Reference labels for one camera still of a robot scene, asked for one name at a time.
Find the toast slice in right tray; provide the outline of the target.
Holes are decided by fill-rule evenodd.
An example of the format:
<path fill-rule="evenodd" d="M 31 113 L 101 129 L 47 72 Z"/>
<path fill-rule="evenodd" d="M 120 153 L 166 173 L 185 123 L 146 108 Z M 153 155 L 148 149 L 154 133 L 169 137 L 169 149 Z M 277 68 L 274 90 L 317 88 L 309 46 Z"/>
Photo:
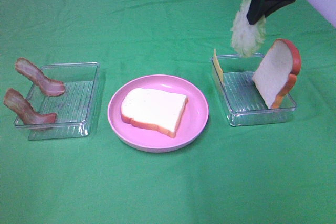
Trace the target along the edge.
<path fill-rule="evenodd" d="M 274 41 L 252 77 L 268 109 L 281 106 L 297 81 L 301 64 L 300 52 L 291 41 Z"/>

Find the pink round plate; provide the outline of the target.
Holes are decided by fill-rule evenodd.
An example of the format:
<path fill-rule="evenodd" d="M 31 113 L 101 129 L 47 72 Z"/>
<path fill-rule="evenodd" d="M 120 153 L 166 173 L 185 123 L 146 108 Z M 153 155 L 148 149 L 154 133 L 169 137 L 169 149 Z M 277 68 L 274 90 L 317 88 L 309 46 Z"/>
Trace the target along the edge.
<path fill-rule="evenodd" d="M 154 88 L 187 95 L 188 103 L 175 138 L 158 131 L 134 127 L 122 121 L 122 101 L 134 88 Z M 163 153 L 183 148 L 193 142 L 207 124 L 209 107 L 201 90 L 191 82 L 176 76 L 154 74 L 136 78 L 123 85 L 112 96 L 107 116 L 115 134 L 127 145 L 141 151 Z"/>

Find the clear left plastic tray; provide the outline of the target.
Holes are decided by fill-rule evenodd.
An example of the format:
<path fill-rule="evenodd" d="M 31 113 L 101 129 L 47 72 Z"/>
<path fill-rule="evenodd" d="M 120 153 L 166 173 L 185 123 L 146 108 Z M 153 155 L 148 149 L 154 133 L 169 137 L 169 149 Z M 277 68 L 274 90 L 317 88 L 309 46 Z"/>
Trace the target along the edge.
<path fill-rule="evenodd" d="M 62 81 L 65 85 L 65 93 L 58 97 L 49 97 L 33 84 L 26 99 L 40 114 L 55 112 L 56 122 L 54 124 L 25 125 L 17 117 L 14 121 L 14 127 L 28 131 L 30 141 L 89 135 L 95 124 L 94 114 L 101 96 L 99 63 L 50 64 L 42 66 L 41 70 L 47 77 Z"/>

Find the yellow cheese slice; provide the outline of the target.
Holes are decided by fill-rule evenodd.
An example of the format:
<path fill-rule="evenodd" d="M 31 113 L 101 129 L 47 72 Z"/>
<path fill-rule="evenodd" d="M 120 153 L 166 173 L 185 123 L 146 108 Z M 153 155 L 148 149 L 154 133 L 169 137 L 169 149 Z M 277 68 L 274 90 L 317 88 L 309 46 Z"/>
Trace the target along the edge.
<path fill-rule="evenodd" d="M 221 66 L 219 64 L 215 48 L 214 48 L 214 51 L 213 51 L 213 63 L 214 63 L 214 67 L 216 69 L 216 72 L 218 74 L 218 78 L 220 80 L 220 83 L 223 85 L 224 84 L 224 79 L 223 79 L 224 72 L 223 72 L 223 70 L 222 70 L 222 68 L 221 68 Z"/>

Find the bacon strip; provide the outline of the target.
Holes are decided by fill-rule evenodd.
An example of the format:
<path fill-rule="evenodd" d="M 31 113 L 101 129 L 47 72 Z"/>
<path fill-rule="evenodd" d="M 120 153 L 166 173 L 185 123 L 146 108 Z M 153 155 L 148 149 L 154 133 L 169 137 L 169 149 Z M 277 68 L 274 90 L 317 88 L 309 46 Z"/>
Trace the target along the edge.
<path fill-rule="evenodd" d="M 38 67 L 25 58 L 16 60 L 15 70 L 38 86 L 46 96 L 57 97 L 66 90 L 63 82 L 46 77 Z"/>
<path fill-rule="evenodd" d="M 52 124 L 56 121 L 55 112 L 40 114 L 30 103 L 15 89 L 9 88 L 4 96 L 4 105 L 14 111 L 26 125 Z"/>

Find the green tablecloth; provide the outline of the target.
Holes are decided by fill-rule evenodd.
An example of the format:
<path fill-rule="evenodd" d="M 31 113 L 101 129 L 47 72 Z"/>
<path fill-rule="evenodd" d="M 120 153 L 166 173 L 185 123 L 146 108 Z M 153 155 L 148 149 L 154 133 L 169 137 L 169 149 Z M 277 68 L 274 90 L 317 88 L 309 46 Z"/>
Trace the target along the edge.
<path fill-rule="evenodd" d="M 84 138 L 29 141 L 1 106 L 1 223 L 335 223 L 335 28 L 306 0 L 267 18 L 267 51 L 291 40 L 302 68 L 284 124 L 232 127 L 212 79 L 242 0 L 1 0 L 1 94 L 26 94 L 25 57 L 98 62 L 104 91 Z M 182 77 L 207 98 L 189 146 L 146 153 L 107 119 L 113 94 L 148 74 Z"/>

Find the clear right plastic tray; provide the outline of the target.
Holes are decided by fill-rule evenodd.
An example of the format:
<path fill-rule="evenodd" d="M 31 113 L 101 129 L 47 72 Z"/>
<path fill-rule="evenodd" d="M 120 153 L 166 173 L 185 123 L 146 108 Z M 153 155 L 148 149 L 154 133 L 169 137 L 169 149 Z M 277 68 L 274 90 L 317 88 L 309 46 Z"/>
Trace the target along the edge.
<path fill-rule="evenodd" d="M 252 80 L 263 54 L 256 53 L 249 58 L 242 58 L 237 54 L 217 57 L 224 72 L 224 84 L 220 83 L 212 57 L 213 80 L 229 125 L 263 125 L 293 120 L 297 105 L 291 95 L 285 95 L 280 108 L 268 109 Z"/>

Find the green lettuce leaf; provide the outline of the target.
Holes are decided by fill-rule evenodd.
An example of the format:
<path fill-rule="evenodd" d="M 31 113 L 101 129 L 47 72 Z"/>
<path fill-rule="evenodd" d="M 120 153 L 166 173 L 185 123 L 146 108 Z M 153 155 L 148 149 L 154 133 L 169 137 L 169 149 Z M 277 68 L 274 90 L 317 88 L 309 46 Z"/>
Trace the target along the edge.
<path fill-rule="evenodd" d="M 231 47 L 243 58 L 251 57 L 264 43 L 266 18 L 263 15 L 257 23 L 251 25 L 247 14 L 251 0 L 242 0 L 231 28 Z"/>

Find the white toast bread slice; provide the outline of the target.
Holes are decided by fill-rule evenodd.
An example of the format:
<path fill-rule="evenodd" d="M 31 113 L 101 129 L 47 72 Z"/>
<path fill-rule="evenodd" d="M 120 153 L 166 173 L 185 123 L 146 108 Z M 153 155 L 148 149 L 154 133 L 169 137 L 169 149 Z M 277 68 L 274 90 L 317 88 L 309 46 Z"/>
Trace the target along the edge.
<path fill-rule="evenodd" d="M 122 101 L 121 118 L 134 127 L 174 138 L 187 103 L 188 97 L 184 94 L 135 88 Z"/>

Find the clear plastic tray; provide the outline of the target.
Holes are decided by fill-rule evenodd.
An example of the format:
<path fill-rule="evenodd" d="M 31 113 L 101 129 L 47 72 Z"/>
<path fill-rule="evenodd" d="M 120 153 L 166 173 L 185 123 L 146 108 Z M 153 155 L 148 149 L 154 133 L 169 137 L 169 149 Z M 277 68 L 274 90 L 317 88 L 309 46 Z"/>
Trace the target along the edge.
<path fill-rule="evenodd" d="M 58 97 L 49 97 L 33 84 L 26 99 L 40 114 L 55 112 L 56 122 L 54 124 L 25 125 L 17 117 L 14 121 L 14 127 L 28 131 L 30 141 L 89 135 L 95 124 L 94 114 L 101 96 L 99 63 L 50 64 L 42 66 L 41 70 L 47 77 L 62 81 L 65 85 L 65 93 Z"/>
<path fill-rule="evenodd" d="M 229 125 L 263 125 L 293 120 L 297 105 L 291 95 L 285 95 L 280 108 L 268 109 L 252 80 L 263 54 L 256 53 L 249 58 L 242 58 L 237 54 L 217 57 L 224 72 L 224 84 L 220 83 L 212 57 L 213 80 Z"/>

